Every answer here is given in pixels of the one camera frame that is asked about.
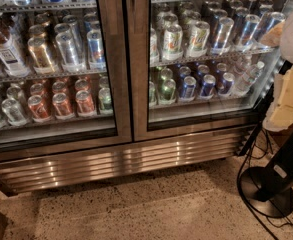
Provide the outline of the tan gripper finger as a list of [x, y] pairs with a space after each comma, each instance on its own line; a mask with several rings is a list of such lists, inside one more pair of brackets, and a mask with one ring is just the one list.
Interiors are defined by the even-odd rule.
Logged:
[[260, 43], [269, 46], [277, 47], [280, 44], [281, 35], [283, 33], [285, 23], [281, 22], [274, 26], [269, 32], [267, 32], [260, 40]]

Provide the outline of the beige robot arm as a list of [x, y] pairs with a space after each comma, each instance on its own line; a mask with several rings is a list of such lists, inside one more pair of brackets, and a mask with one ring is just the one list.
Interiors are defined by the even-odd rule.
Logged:
[[[261, 40], [264, 45], [278, 46], [281, 56], [293, 64], [293, 12], [284, 23], [268, 31]], [[293, 124], [293, 66], [284, 75], [276, 74], [274, 101], [271, 103], [263, 127], [279, 132]]]

